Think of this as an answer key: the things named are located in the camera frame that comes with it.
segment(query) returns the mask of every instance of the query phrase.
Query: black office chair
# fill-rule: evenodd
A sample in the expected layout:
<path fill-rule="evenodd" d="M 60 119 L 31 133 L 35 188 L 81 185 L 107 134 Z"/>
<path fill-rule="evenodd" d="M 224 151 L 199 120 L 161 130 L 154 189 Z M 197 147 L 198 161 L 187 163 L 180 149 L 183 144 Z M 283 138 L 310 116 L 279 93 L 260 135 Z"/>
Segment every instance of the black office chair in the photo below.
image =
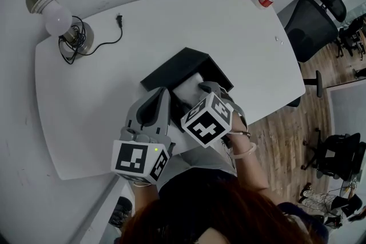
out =
<path fill-rule="evenodd" d="M 311 150 L 314 151 L 314 156 L 306 166 L 301 166 L 302 170 L 312 166 L 324 175 L 332 176 L 335 179 L 342 178 L 345 181 L 349 180 L 355 172 L 357 174 L 360 172 L 361 164 L 356 160 L 355 156 L 359 152 L 360 146 L 362 146 L 359 133 L 351 136 L 331 135 L 323 142 L 320 129 L 317 128 L 315 131 L 319 133 L 317 147 L 311 147 Z M 328 150 L 334 151 L 335 156 L 326 158 Z"/>
<path fill-rule="evenodd" d="M 347 9 L 342 0 L 320 0 L 323 4 L 321 7 L 325 10 L 329 10 L 337 21 L 342 22 L 347 15 Z"/>
<path fill-rule="evenodd" d="M 285 31 L 299 62 L 306 62 L 338 37 L 336 25 L 314 0 L 297 2 Z"/>
<path fill-rule="evenodd" d="M 353 159 L 353 168 L 352 168 L 352 175 L 359 175 L 361 172 L 362 161 L 364 159 L 366 153 L 366 143 L 360 142 L 359 147 L 355 152 L 355 157 Z"/>
<path fill-rule="evenodd" d="M 349 55 L 353 56 L 353 51 L 358 50 L 358 52 L 361 55 L 361 60 L 363 60 L 363 54 L 365 53 L 365 48 L 362 45 L 361 42 L 361 36 L 358 33 L 358 30 L 360 30 L 364 26 L 364 18 L 359 17 L 354 19 L 351 24 L 348 26 L 348 28 L 341 28 L 339 30 L 339 41 L 335 41 L 335 43 L 338 46 L 338 56 L 343 56 L 341 54 L 342 48 L 345 48 Z"/>

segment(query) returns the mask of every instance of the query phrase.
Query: shoe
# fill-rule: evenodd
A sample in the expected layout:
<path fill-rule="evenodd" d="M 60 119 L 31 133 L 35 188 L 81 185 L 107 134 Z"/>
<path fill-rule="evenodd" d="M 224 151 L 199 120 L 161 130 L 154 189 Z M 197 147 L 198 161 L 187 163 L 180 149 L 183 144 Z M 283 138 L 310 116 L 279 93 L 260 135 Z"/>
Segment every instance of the shoe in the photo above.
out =
<path fill-rule="evenodd" d="M 303 203 L 303 201 L 306 199 L 306 197 L 301 197 L 300 199 L 299 199 L 299 201 L 298 201 L 298 203 L 300 203 L 300 204 L 302 204 Z"/>
<path fill-rule="evenodd" d="M 301 191 L 301 193 L 300 193 L 300 196 L 301 196 L 301 197 L 303 197 L 303 196 L 304 196 L 304 192 L 305 192 L 305 191 L 310 190 L 310 188 L 311 188 L 311 183 L 310 183 L 310 182 L 308 182 L 308 183 L 305 185 L 304 189 L 302 189 L 302 191 Z"/>

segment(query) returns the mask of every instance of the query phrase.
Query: bracelet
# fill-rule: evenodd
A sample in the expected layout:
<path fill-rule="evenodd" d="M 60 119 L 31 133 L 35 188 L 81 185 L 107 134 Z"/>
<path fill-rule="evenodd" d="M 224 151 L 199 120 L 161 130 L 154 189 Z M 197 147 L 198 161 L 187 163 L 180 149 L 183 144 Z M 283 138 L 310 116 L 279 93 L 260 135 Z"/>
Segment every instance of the bracelet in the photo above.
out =
<path fill-rule="evenodd" d="M 148 186 L 150 186 L 152 184 L 151 183 L 143 183 L 143 182 L 141 182 L 139 185 L 137 185 L 136 182 L 133 182 L 132 185 L 135 186 L 135 187 L 148 187 Z"/>
<path fill-rule="evenodd" d="M 231 157 L 233 159 L 242 159 L 243 157 L 254 153 L 257 149 L 257 145 L 254 142 L 251 142 L 250 144 L 252 145 L 252 147 L 249 150 L 247 150 L 239 155 L 231 155 Z"/>
<path fill-rule="evenodd" d="M 238 132 L 229 131 L 228 134 L 231 134 L 231 135 L 246 135 L 248 138 L 250 138 L 250 133 L 246 132 L 246 131 L 238 131 Z"/>

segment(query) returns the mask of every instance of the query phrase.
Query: light bulb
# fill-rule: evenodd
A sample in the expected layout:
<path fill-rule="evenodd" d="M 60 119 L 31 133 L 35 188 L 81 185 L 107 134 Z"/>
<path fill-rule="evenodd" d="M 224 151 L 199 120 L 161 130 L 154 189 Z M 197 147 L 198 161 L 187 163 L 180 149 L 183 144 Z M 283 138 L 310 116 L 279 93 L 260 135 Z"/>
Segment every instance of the light bulb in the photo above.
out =
<path fill-rule="evenodd" d="M 52 36 L 61 36 L 68 31 L 73 16 L 67 8 L 61 6 L 56 0 L 52 0 L 42 10 L 46 30 Z"/>

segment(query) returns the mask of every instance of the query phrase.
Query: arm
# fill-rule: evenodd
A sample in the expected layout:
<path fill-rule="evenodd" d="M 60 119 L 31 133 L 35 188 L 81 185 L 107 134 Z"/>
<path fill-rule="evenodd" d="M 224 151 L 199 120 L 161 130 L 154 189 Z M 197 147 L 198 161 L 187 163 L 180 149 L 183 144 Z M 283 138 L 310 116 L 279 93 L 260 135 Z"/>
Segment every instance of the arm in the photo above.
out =
<path fill-rule="evenodd" d="M 236 112 L 233 113 L 232 131 L 246 131 L 246 127 Z M 228 137 L 231 140 L 234 154 L 242 154 L 251 148 L 250 140 L 246 135 L 229 135 Z M 270 190 L 266 173 L 259 164 L 255 153 L 237 159 L 235 163 L 240 185 L 247 186 L 268 197 L 275 205 L 284 202 L 280 196 Z"/>
<path fill-rule="evenodd" d="M 355 194 L 355 185 L 353 183 L 351 184 L 351 191 L 348 194 L 348 200 L 350 200 L 354 196 L 354 194 Z"/>
<path fill-rule="evenodd" d="M 132 191 L 135 195 L 135 211 L 143 209 L 151 202 L 159 199 L 159 193 L 156 185 L 142 185 L 142 187 L 132 185 Z"/>

